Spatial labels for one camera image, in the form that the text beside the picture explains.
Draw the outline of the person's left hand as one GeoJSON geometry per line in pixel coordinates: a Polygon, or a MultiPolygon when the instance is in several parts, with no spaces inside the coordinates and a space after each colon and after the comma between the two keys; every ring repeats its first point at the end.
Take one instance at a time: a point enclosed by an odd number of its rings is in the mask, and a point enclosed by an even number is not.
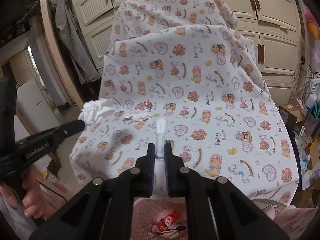
{"type": "MultiPolygon", "coordinates": [[[[28,174],[22,182],[22,187],[26,191],[22,204],[25,208],[24,214],[28,218],[43,217],[46,211],[47,203],[41,191],[39,182],[37,181],[37,175],[37,169],[31,165],[28,174]]],[[[11,207],[17,207],[17,198],[14,196],[12,189],[5,182],[1,182],[1,195],[11,207]]]]}

